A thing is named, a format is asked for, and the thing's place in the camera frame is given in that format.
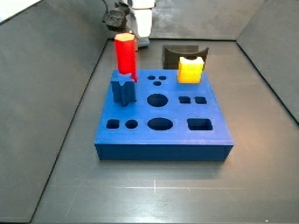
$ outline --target blue shape sorter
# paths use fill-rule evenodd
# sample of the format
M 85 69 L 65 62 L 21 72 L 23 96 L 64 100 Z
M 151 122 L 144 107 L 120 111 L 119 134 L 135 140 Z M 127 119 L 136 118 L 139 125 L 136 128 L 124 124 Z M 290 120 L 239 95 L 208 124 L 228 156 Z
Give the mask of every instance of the blue shape sorter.
M 181 84 L 176 75 L 177 70 L 137 70 L 135 102 L 125 107 L 113 102 L 109 85 L 95 139 L 99 159 L 225 160 L 233 141 L 208 76 Z

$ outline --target yellow block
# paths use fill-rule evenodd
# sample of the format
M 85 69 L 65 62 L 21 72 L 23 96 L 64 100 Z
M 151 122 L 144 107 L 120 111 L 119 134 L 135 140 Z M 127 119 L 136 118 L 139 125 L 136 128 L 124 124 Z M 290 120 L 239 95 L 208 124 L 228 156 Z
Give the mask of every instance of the yellow block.
M 180 83 L 199 83 L 201 81 L 203 59 L 180 57 L 177 81 Z

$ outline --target table surface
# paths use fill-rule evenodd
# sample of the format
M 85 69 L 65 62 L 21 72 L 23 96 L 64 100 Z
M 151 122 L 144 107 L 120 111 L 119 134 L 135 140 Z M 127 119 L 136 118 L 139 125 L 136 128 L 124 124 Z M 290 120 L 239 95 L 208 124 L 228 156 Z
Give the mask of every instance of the table surface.
M 172 44 L 209 47 L 205 71 L 235 141 L 227 160 L 99 161 L 93 138 L 116 69 L 108 42 L 33 222 L 299 222 L 295 121 L 235 42 L 155 40 L 137 52 L 139 68 L 161 68 Z

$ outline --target rectangular hole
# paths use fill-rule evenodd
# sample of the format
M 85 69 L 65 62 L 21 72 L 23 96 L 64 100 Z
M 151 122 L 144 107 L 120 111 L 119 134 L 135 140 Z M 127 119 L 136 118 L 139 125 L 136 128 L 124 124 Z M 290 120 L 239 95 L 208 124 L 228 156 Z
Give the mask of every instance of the rectangular hole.
M 196 97 L 193 97 L 193 99 L 197 104 L 207 104 L 205 97 L 196 96 Z
M 107 121 L 107 128 L 111 130 L 115 130 L 119 128 L 119 120 L 117 119 L 109 119 Z
M 180 103 L 192 103 L 191 97 L 188 96 L 180 96 L 179 100 L 180 100 Z
M 189 118 L 187 123 L 189 130 L 212 130 L 209 119 Z

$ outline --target red cylinder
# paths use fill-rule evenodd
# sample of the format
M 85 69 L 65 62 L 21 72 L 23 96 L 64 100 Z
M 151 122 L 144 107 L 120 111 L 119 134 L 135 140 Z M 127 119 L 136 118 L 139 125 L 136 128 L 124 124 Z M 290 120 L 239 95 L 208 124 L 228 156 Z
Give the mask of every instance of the red cylinder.
M 120 33 L 115 37 L 117 71 L 132 74 L 136 82 L 136 37 L 131 33 Z

